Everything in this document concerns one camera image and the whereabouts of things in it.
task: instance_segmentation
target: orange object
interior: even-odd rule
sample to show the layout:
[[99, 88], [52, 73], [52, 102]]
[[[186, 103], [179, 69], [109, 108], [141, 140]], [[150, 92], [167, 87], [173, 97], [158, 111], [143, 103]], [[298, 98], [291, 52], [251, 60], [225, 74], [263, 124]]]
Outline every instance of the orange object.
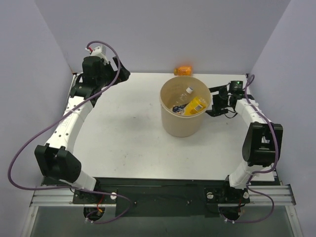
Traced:
[[192, 75], [192, 67], [191, 66], [182, 66], [179, 68], [175, 68], [173, 74], [176, 76], [191, 76]]

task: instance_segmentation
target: wire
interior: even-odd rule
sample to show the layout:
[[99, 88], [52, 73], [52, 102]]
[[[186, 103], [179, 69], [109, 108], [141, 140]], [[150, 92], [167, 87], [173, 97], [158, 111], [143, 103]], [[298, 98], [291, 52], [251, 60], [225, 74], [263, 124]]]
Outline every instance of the wire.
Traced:
[[236, 113], [236, 111], [231, 111], [231, 110], [229, 110], [229, 109], [227, 109], [228, 110], [228, 112], [231, 112], [231, 113]]
[[[66, 113], [65, 115], [63, 115], [60, 119], [58, 119], [56, 122], [54, 122], [52, 125], [48, 126], [47, 128], [43, 129], [42, 131], [40, 131], [39, 133], [37, 133], [36, 135], [34, 135], [33, 137], [31, 137], [18, 151], [17, 153], [14, 155], [10, 165], [9, 165], [9, 168], [8, 168], [8, 173], [7, 173], [7, 176], [8, 176], [8, 180], [9, 182], [15, 186], [16, 188], [18, 189], [22, 189], [22, 190], [27, 190], [27, 191], [38, 191], [38, 190], [53, 190], [53, 189], [68, 189], [69, 186], [55, 186], [55, 187], [41, 187], [41, 188], [30, 188], [30, 187], [24, 187], [24, 186], [21, 186], [21, 185], [18, 185], [17, 183], [15, 183], [12, 179], [12, 168], [13, 168], [13, 165], [14, 163], [16, 162], [16, 160], [18, 159], [19, 155], [22, 153], [22, 151], [32, 142], [34, 141], [34, 139], [36, 139], [37, 137], [39, 137], [40, 135], [42, 135], [43, 133], [47, 132], [48, 130], [50, 130], [51, 128], [53, 128], [54, 126], [56, 126], [58, 123], [60, 123], [61, 121], [63, 121], [65, 118], [67, 118], [70, 114], [73, 113], [73, 111], [77, 110], [78, 108], [80, 108], [83, 104], [87, 103], [88, 101], [100, 96], [103, 92], [105, 92], [106, 90], [108, 90], [115, 82], [116, 80], [118, 79], [119, 77], [119, 73], [120, 73], [120, 69], [121, 69], [121, 63], [120, 63], [120, 59], [119, 59], [119, 56], [117, 54], [117, 52], [110, 46], [108, 45], [107, 43], [105, 42], [102, 42], [102, 41], [98, 41], [98, 40], [95, 40], [95, 41], [92, 41], [90, 43], [88, 43], [88, 45], [86, 46], [86, 48], [90, 48], [89, 46], [93, 43], [100, 43], [100, 44], [103, 44], [105, 45], [106, 47], [108, 47], [110, 50], [112, 50], [112, 52], [114, 53], [114, 55], [117, 57], [118, 59], [118, 71], [117, 71], [117, 74], [115, 75], [113, 81], [105, 88], [103, 88], [101, 91], [99, 91], [98, 93], [92, 95], [91, 97], [85, 99], [84, 101], [82, 101], [81, 103], [79, 103], [77, 106], [75, 106], [72, 110], [70, 110], [68, 113]], [[118, 194], [110, 194], [110, 193], [106, 193], [106, 192], [99, 192], [99, 191], [91, 191], [91, 190], [87, 190], [87, 189], [80, 189], [80, 188], [77, 188], [77, 187], [71, 187], [73, 189], [76, 189], [76, 190], [81, 190], [83, 192], [87, 192], [87, 193], [92, 193], [92, 194], [102, 194], [102, 195], [108, 195], [108, 196], [117, 196], [117, 197], [120, 197], [120, 198], [123, 198], [127, 201], [130, 202], [130, 204], [132, 205], [132, 201], [125, 197], [125, 196], [122, 196], [122, 195], [118, 195]], [[123, 211], [120, 215], [118, 215], [117, 217], [113, 218], [112, 220], [109, 220], [109, 221], [106, 221], [105, 223], [108, 223], [108, 222], [111, 222], [111, 221], [114, 221], [114, 220], [117, 220], [119, 217], [121, 217], [122, 215], [124, 215], [126, 212], [129, 211], [129, 209], [131, 208], [131, 205], [125, 210]]]
[[101, 202], [103, 201], [103, 199], [104, 199], [104, 195], [102, 195], [102, 198], [101, 198], [101, 200], [99, 201], [99, 203], [97, 203], [97, 209], [98, 209], [98, 211], [99, 212], [103, 212], [100, 208], [99, 208], [99, 205], [101, 204]]
[[127, 200], [127, 201], [129, 202], [129, 206], [128, 206], [127, 209], [125, 209], [120, 215], [118, 215], [118, 216], [116, 216], [116, 217], [114, 217], [114, 218], [112, 218], [112, 219], [110, 219], [110, 220], [107, 220], [107, 221], [98, 221], [98, 222], [96, 222], [96, 221], [91, 221], [91, 220], [89, 220], [89, 216], [90, 216], [91, 214], [93, 214], [93, 213], [95, 213], [95, 212], [98, 212], [98, 211], [91, 211], [90, 213], [87, 214], [87, 216], [86, 216], [86, 221], [89, 220], [92, 224], [106, 224], [106, 223], [110, 223], [110, 222], [112, 222], [112, 221], [116, 221], [116, 220], [119, 219], [121, 216], [123, 216], [125, 213], [127, 213], [127, 212], [130, 210], [130, 208], [133, 206], [133, 202], [132, 202], [129, 198], [127, 198], [127, 197], [125, 197], [125, 196], [122, 196], [122, 195], [110, 194], [110, 193], [98, 192], [98, 191], [90, 191], [90, 192], [91, 192], [91, 193], [94, 193], [94, 194], [103, 194], [103, 195], [108, 195], [108, 196], [117, 196], [117, 197], [122, 198], [122, 199], [125, 199], [125, 200]]
[[249, 98], [248, 98], [247, 89], [248, 89], [248, 87], [250, 86], [250, 84], [253, 82], [254, 79], [255, 79], [255, 76], [254, 76], [254, 75], [251, 75], [251, 76], [250, 76], [250, 79], [249, 79], [250, 83], [246, 83], [245, 93], [244, 93], [244, 94], [245, 94], [245, 98], [246, 98], [248, 104], [249, 104], [249, 105], [257, 112], [257, 114], [258, 114], [261, 118], [263, 118], [263, 120], [268, 124], [268, 127], [269, 127], [270, 132], [271, 132], [271, 135], [272, 135], [273, 143], [274, 143], [274, 146], [275, 146], [276, 156], [275, 156], [275, 162], [274, 162], [273, 166], [271, 167], [271, 169], [269, 169], [269, 170], [264, 170], [264, 171], [263, 171], [263, 170], [253, 171], [253, 172], [251, 173], [251, 176], [250, 176], [249, 179], [247, 180], [246, 187], [247, 187], [248, 190], [250, 190], [250, 191], [252, 191], [252, 192], [254, 192], [254, 193], [256, 193], [256, 194], [263, 195], [263, 196], [267, 197], [268, 199], [270, 199], [270, 200], [271, 200], [271, 203], [272, 203], [272, 207], [271, 207], [270, 212], [269, 212], [266, 216], [264, 216], [264, 217], [262, 217], [262, 218], [259, 218], [259, 219], [257, 219], [257, 220], [253, 220], [253, 221], [232, 221], [232, 220], [229, 220], [229, 219], [226, 218], [227, 221], [232, 222], [232, 223], [258, 223], [258, 222], [261, 222], [261, 221], [263, 221], [263, 220], [269, 218], [269, 217], [272, 215], [272, 213], [273, 213], [273, 211], [274, 211], [274, 209], [275, 209], [275, 203], [274, 203], [273, 199], [272, 199], [269, 195], [264, 194], [264, 193], [261, 193], [261, 192], [258, 192], [258, 191], [255, 191], [255, 190], [253, 190], [253, 189], [251, 189], [251, 188], [249, 187], [250, 181], [251, 181], [251, 179], [252, 179], [252, 177], [253, 177], [254, 174], [267, 174], [267, 173], [270, 173], [270, 172], [272, 172], [272, 171], [275, 170], [275, 168], [276, 168], [276, 166], [277, 166], [278, 154], [279, 154], [279, 149], [278, 149], [278, 144], [277, 144], [277, 137], [276, 137], [275, 131], [274, 131], [273, 127], [272, 127], [272, 124], [270, 123], [270, 121], [269, 121], [260, 111], [257, 110], [257, 108], [256, 108], [255, 106], [252, 105], [252, 103], [250, 102], [250, 100], [249, 100]]
[[246, 82], [246, 85], [245, 85], [245, 87], [243, 88], [243, 90], [245, 90], [246, 87], [249, 87], [249, 86], [252, 84], [253, 80], [255, 80], [255, 75], [254, 75], [254, 74], [252, 74], [252, 75], [249, 77], [249, 79], [247, 78], [247, 82]]
[[228, 119], [232, 119], [232, 118], [235, 118], [236, 116], [237, 116], [237, 113], [235, 113], [233, 116], [231, 116], [231, 117], [228, 117], [226, 114], [224, 114], [225, 115], [225, 117], [226, 118], [228, 118]]

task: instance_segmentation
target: plastic bucket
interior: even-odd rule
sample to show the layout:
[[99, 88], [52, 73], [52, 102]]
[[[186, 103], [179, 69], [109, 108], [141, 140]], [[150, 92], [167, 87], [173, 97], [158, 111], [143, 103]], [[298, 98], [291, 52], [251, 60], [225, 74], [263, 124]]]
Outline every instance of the plastic bucket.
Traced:
[[[189, 87], [193, 87], [193, 96], [201, 96], [206, 100], [207, 106], [201, 112], [190, 115], [178, 115], [172, 112], [171, 107], [180, 95]], [[204, 112], [211, 103], [211, 93], [208, 87], [200, 80], [189, 77], [180, 76], [167, 81], [160, 91], [161, 104], [161, 120], [163, 128], [172, 136], [188, 137], [198, 131], [200, 128]]]

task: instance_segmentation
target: white table surface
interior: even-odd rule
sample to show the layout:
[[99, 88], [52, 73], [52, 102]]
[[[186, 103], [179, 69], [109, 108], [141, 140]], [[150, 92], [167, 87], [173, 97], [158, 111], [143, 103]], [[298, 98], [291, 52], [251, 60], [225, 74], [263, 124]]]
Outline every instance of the white table surface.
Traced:
[[[238, 167], [247, 133], [240, 116], [205, 114], [201, 129], [187, 138], [173, 137], [163, 129], [159, 92], [172, 77], [132, 73], [128, 81], [99, 98], [74, 149], [85, 172], [94, 177], [224, 180]], [[194, 77], [208, 87], [246, 80], [243, 75]], [[274, 177], [261, 174], [254, 180], [273, 181]]]

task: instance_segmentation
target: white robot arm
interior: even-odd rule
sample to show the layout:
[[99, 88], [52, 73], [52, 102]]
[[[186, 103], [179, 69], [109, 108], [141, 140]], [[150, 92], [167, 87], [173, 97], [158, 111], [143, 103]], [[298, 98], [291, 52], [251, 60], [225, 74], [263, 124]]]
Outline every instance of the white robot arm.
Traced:
[[[115, 72], [105, 56], [105, 48], [98, 46], [85, 57], [82, 63], [83, 73], [76, 78], [71, 88], [70, 96], [64, 114], [73, 111], [73, 108], [85, 99], [95, 95], [112, 82]], [[130, 72], [121, 64], [116, 83], [126, 81]], [[73, 187], [94, 190], [96, 179], [82, 171], [80, 161], [72, 155], [74, 145], [82, 124], [96, 104], [98, 97], [84, 103], [61, 121], [53, 135], [44, 146], [38, 145], [35, 156], [40, 170], [45, 177], [50, 177]]]
[[[228, 176], [229, 186], [235, 189], [245, 189], [252, 173], [271, 166], [276, 155], [271, 131], [266, 120], [259, 115], [259, 113], [263, 116], [264, 114], [251, 95], [248, 95], [250, 103], [244, 98], [242, 84], [242, 81], [232, 81], [229, 90], [227, 90], [227, 85], [210, 88], [211, 92], [218, 91], [219, 94], [213, 95], [212, 110], [207, 111], [210, 116], [215, 117], [227, 113], [227, 107], [232, 107], [248, 127], [242, 147], [243, 161]], [[280, 124], [273, 124], [273, 129], [277, 138], [278, 150], [280, 150], [283, 128]]]

